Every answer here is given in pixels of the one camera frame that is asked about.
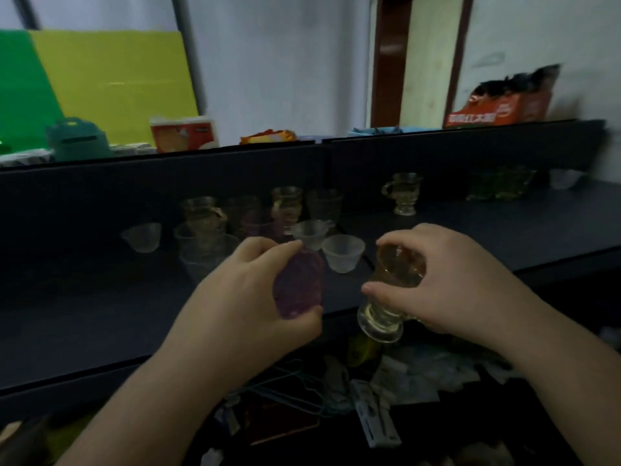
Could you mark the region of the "yellow footed glass cup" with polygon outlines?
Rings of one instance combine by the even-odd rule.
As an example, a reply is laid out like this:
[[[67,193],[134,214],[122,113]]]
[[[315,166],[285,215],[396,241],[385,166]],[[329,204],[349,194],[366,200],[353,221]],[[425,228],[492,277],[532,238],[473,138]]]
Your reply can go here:
[[[426,263],[422,255],[400,245],[387,244],[377,249],[375,271],[369,281],[416,288],[425,273]],[[397,342],[403,333],[403,322],[410,318],[372,298],[367,298],[357,312],[361,330],[371,339],[384,344]]]

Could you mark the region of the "small white cup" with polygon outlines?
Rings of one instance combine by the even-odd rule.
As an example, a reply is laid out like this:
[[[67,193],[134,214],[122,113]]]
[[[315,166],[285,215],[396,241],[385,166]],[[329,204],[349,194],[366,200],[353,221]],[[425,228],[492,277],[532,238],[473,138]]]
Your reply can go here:
[[[585,172],[578,170],[552,169],[549,171],[550,187],[555,190],[567,190],[575,186]]]

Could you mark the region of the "grey metal pole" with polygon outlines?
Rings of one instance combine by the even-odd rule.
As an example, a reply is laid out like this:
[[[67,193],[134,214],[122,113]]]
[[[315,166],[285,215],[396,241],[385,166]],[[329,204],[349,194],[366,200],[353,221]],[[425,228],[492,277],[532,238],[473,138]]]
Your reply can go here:
[[[175,13],[175,21],[184,44],[184,51],[188,62],[192,89],[199,115],[207,113],[206,94],[202,81],[196,40],[192,30],[191,13],[188,0],[171,0]]]

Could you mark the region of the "white plastic package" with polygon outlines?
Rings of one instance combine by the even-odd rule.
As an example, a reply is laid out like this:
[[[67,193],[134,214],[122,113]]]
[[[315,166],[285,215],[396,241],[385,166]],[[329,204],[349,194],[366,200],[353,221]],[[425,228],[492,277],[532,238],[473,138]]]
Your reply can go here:
[[[350,381],[355,411],[371,449],[393,449],[402,441],[390,415],[390,405],[379,397],[368,382]]]

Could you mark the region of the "orange and black bag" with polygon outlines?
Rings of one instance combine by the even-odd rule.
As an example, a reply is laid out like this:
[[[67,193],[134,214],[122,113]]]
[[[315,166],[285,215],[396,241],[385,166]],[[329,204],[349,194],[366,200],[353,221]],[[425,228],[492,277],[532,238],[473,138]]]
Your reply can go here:
[[[445,129],[542,122],[547,116],[561,64],[480,83],[463,108],[449,114]]]

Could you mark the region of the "orange and white box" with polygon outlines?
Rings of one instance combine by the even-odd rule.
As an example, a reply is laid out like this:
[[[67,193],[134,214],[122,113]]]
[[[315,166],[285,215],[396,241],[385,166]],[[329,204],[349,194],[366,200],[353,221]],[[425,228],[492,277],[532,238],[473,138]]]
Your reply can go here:
[[[158,154],[209,150],[220,147],[215,121],[208,116],[182,119],[150,119],[151,133]]]

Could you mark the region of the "dark red book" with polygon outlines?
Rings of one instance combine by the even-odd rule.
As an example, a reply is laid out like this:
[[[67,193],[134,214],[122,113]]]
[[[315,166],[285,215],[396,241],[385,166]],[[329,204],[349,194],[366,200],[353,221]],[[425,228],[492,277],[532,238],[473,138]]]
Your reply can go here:
[[[318,427],[318,415],[250,393],[245,398],[244,432],[249,445],[284,438]]]

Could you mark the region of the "orange snack packet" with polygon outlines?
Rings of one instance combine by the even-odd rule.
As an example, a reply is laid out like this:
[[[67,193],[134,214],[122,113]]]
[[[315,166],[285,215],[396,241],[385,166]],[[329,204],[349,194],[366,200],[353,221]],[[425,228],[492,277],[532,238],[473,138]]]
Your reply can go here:
[[[298,136],[291,130],[268,129],[247,137],[241,137],[239,145],[256,145],[259,143],[277,143],[297,141]]]

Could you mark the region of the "brown wooden door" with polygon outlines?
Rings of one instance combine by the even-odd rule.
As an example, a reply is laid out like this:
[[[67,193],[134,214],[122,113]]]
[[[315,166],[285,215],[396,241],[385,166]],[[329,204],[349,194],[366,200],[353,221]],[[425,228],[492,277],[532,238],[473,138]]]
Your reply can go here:
[[[473,6],[474,0],[371,0],[368,126],[443,127]]]

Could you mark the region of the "green glass cups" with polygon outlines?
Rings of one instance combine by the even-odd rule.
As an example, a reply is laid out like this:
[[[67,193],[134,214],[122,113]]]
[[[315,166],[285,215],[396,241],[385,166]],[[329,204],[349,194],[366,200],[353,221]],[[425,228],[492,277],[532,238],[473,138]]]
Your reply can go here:
[[[514,201],[525,195],[535,170],[524,166],[500,166],[470,172],[467,201]]]

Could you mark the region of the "translucent white plastic cup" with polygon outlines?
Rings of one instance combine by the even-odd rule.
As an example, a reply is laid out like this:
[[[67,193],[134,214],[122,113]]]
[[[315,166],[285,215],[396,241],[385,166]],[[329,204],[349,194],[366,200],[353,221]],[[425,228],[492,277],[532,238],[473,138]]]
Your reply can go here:
[[[353,235],[332,235],[322,242],[322,251],[328,266],[340,274],[352,272],[365,249],[365,242]]]
[[[291,227],[291,235],[295,240],[301,241],[304,246],[312,251],[322,250],[323,241],[334,234],[336,225],[326,220],[305,220]]]
[[[134,252],[147,254],[159,249],[161,233],[160,223],[149,222],[123,230],[119,236]]]

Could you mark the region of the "purple glass cup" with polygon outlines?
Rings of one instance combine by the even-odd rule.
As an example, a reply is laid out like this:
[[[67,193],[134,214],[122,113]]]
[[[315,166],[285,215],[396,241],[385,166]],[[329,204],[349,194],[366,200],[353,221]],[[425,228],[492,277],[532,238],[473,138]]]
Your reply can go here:
[[[323,260],[302,248],[276,276],[273,296],[282,319],[294,319],[322,305]]]

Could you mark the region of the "person's left forearm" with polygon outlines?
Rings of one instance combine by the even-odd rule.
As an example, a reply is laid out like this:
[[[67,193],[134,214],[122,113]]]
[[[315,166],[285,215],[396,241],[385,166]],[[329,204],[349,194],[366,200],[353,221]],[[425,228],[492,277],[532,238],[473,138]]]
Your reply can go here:
[[[180,466],[230,389],[229,344],[167,339],[93,417],[56,466]]]

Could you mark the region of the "person's right forearm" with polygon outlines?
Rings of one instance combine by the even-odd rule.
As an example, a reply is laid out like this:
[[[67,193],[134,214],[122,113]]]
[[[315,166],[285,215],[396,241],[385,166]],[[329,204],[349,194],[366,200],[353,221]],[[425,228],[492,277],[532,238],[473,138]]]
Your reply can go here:
[[[497,350],[584,466],[621,466],[621,354],[545,303],[520,307]]]

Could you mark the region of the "yellow board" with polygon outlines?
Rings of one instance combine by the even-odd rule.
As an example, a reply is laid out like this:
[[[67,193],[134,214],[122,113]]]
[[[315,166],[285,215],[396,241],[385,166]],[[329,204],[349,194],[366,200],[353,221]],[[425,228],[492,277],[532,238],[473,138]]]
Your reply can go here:
[[[179,31],[31,31],[66,117],[96,124],[109,142],[153,143],[152,118],[199,115]]]

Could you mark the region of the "person's left hand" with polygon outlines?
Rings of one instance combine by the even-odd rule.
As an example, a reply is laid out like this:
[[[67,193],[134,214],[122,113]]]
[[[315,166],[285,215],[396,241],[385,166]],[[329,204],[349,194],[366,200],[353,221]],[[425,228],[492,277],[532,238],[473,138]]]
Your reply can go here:
[[[227,366],[229,393],[288,353],[310,341],[288,341],[273,297],[276,276],[303,248],[299,241],[278,244],[246,239],[194,290],[167,339],[229,344],[235,359]]]

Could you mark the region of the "person's right hand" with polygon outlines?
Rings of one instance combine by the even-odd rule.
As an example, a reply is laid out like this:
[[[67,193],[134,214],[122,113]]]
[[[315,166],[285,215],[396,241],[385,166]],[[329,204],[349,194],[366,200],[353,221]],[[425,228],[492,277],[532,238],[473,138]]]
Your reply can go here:
[[[532,296],[514,274],[472,238],[435,224],[384,234],[378,245],[420,253],[422,313],[405,313],[451,335],[499,351]]]

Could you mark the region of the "black shelf desk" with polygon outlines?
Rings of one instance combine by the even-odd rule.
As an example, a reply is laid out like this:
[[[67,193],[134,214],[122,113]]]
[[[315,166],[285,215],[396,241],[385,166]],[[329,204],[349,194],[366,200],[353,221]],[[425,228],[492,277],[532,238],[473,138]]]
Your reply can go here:
[[[531,286],[621,267],[621,185],[461,197],[470,168],[586,172],[613,137],[604,120],[571,120],[0,170],[0,423],[107,396],[159,347],[193,289],[172,236],[184,198],[266,199],[279,184],[344,193],[340,227],[368,253],[351,275],[325,272],[327,342],[357,332],[375,240],[393,228],[453,228]],[[423,177],[415,216],[382,195],[398,172]],[[149,222],[162,225],[159,249],[134,252],[119,235]]]

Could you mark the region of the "green board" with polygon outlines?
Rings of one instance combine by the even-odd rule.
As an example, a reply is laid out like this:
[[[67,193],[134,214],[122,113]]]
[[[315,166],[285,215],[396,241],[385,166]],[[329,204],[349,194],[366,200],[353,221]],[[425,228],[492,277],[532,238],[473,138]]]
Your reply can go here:
[[[0,154],[46,148],[63,118],[30,33],[0,30]]]

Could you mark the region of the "blue tray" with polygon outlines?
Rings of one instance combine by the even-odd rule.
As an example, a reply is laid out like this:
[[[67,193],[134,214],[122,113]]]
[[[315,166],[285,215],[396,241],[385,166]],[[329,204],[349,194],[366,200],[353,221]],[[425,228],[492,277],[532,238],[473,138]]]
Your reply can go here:
[[[347,137],[354,138],[354,137],[372,137],[372,136],[378,136],[378,135],[399,135],[399,134],[404,134],[404,133],[415,133],[418,131],[419,130],[415,127],[400,127],[400,126],[371,127],[371,128],[363,128],[363,129],[353,128],[348,132]]]

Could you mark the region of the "pile of plastic bags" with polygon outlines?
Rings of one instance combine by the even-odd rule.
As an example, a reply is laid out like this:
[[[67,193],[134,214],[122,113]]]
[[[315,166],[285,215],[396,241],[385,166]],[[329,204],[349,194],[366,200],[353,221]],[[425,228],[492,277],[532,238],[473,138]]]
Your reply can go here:
[[[500,384],[521,377],[506,361],[486,352],[418,344],[384,351],[370,386],[390,406],[434,403],[440,392],[457,393],[481,381],[478,367]]]

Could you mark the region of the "cluster of clear glass mugs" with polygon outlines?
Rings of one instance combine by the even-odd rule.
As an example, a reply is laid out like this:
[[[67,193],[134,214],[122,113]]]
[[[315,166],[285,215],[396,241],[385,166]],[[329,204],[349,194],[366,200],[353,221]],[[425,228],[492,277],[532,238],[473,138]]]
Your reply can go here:
[[[304,192],[298,186],[270,191],[269,205],[257,195],[242,195],[219,205],[212,196],[181,204],[185,221],[175,228],[179,259],[191,282],[202,282],[244,239],[265,237],[277,243],[294,240],[291,227],[305,220],[326,220],[337,225],[342,195],[335,189]]]

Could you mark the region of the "green lidded container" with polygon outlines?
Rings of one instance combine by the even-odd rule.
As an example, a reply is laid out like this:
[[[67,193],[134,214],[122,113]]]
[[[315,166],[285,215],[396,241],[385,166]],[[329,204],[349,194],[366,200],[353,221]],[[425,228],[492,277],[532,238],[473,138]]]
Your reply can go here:
[[[114,157],[105,132],[95,123],[78,117],[65,117],[47,126],[45,137],[57,163]]]

